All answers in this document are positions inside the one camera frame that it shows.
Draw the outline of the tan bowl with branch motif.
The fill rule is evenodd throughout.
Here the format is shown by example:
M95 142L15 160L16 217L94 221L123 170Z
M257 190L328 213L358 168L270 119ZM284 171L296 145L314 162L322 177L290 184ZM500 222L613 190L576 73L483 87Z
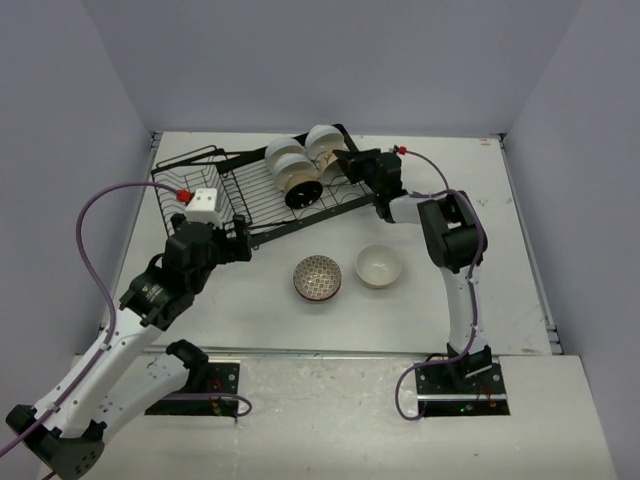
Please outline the tan bowl with branch motif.
M335 151L326 151L319 157L320 180L323 185L330 186L344 177Z

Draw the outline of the black glazed tan bowl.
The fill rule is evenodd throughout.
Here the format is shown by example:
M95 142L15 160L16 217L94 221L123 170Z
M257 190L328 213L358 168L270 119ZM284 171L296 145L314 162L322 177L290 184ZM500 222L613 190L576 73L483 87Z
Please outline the black glazed tan bowl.
M293 175L285 184L285 203L291 209L303 209L315 203L322 192L323 185L313 176Z

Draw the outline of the brown lattice patterned bowl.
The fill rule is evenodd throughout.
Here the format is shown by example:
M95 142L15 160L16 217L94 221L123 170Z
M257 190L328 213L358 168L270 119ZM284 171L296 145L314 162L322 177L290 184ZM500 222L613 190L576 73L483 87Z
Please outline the brown lattice patterned bowl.
M312 255L302 259L293 271L293 286L296 292L318 298L329 295L342 286L342 271L339 265L324 255Z

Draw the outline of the tan bowl white inside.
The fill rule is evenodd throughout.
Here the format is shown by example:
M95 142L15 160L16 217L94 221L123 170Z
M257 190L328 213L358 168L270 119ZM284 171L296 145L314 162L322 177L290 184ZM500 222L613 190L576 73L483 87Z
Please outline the tan bowl white inside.
M402 273L398 253L387 245L369 245L356 256L355 271L364 285L373 289L392 285Z

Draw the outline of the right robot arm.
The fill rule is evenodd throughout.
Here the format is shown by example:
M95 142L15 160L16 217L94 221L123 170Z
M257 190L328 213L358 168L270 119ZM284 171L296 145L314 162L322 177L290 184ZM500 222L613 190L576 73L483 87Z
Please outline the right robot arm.
M382 220L422 228L427 252L443 276L449 311L449 340L444 359L427 361L430 376L456 392L477 386L492 366L492 355L478 299L480 266L488 239L467 194L448 184L436 193L407 190L402 181L403 155L426 160L417 152L396 147L389 152L335 150L337 163L350 183L362 182L373 192Z

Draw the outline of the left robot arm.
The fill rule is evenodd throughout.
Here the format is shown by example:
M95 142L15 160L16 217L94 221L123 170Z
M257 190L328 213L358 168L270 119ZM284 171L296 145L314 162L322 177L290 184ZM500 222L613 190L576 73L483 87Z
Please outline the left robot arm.
M249 227L236 215L227 231L176 214L162 253L135 277L108 327L65 378L34 405L17 405L7 425L51 475L79 479L109 441L155 403L238 400L209 382L207 355L186 340L169 344L136 381L119 380L131 363L189 309L218 265L252 257Z

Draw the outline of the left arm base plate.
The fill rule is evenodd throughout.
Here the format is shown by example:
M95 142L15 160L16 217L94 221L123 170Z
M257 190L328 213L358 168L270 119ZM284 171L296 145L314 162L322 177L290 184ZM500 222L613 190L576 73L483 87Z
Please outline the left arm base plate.
M179 393L237 394L240 375L238 362L210 362L206 372L179 390ZM145 410L145 416L231 417L239 413L237 399L163 399Z

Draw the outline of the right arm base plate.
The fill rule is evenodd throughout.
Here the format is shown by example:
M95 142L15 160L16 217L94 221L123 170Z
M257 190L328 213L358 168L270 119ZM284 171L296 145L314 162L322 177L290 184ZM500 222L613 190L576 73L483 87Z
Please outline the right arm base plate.
M455 379L446 366L415 372L421 418L509 416L510 408L501 366L469 378Z

